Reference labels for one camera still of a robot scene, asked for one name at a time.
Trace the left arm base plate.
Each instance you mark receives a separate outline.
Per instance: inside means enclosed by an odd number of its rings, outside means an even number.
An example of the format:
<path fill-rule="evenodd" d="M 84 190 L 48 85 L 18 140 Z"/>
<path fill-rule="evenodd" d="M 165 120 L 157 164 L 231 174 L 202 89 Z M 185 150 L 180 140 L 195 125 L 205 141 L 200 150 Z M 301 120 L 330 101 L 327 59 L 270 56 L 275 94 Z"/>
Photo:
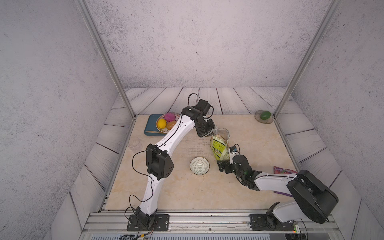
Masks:
<path fill-rule="evenodd" d="M 169 229 L 170 215 L 152 215 L 137 217 L 130 215 L 127 231 L 128 232 L 167 232 Z"/>

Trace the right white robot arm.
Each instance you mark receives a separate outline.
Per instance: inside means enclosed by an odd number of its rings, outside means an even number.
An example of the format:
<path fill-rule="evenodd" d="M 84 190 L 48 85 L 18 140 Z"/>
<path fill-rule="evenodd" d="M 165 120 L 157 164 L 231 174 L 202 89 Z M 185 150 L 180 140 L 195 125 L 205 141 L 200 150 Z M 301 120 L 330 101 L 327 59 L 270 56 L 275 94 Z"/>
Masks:
<path fill-rule="evenodd" d="M 229 160 L 217 161 L 220 172 L 235 174 L 237 180 L 253 191 L 273 191 L 291 196 L 291 201 L 274 203 L 266 212 L 271 228 L 277 223 L 308 218 L 323 224 L 339 202 L 337 195 L 311 172 L 268 174 L 251 168 L 244 155 L 232 154 Z"/>

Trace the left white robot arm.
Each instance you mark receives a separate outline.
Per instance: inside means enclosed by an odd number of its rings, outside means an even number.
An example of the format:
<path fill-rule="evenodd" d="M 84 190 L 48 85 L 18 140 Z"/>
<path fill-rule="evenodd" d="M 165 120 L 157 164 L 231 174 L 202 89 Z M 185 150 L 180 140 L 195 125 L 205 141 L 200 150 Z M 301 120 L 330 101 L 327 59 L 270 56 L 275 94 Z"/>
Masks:
<path fill-rule="evenodd" d="M 174 127 L 155 145 L 149 144 L 146 148 L 146 166 L 148 177 L 144 197 L 135 209 L 134 215 L 139 223 L 150 228 L 155 221 L 158 210 L 158 199 L 165 178 L 174 169 L 171 156 L 178 144 L 189 131 L 196 129 L 198 137 L 202 138 L 211 134 L 216 128 L 213 120 L 207 117 L 213 108 L 207 101 L 199 100 L 195 106 L 183 108 L 182 114 Z"/>

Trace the green oats bag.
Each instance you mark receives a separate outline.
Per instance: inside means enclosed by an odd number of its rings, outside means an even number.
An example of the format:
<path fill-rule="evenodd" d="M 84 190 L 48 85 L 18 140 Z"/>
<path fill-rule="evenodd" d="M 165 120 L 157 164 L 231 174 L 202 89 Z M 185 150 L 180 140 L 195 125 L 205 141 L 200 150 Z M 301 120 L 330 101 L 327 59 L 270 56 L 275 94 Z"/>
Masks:
<path fill-rule="evenodd" d="M 230 132 L 227 129 L 216 128 L 211 136 L 211 150 L 217 161 L 226 161 L 229 156 Z"/>

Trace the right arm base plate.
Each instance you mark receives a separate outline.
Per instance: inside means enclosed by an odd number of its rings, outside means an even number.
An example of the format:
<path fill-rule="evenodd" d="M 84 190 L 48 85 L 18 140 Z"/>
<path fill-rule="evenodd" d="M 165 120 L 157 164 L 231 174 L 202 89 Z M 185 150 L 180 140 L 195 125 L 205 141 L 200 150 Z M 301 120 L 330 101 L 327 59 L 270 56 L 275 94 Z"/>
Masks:
<path fill-rule="evenodd" d="M 293 223 L 281 223 L 274 215 L 267 214 L 251 214 L 250 228 L 253 231 L 293 231 L 295 225 Z"/>

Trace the white patterned breakfast bowl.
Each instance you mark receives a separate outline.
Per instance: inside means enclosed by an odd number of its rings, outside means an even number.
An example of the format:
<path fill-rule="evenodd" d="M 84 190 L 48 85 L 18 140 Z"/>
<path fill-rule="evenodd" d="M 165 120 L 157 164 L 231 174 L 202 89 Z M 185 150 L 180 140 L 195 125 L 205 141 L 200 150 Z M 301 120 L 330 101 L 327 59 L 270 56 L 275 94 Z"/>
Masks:
<path fill-rule="evenodd" d="M 196 157 L 190 162 L 190 170 L 193 174 L 202 176 L 205 175 L 210 169 L 210 163 L 206 158 Z"/>

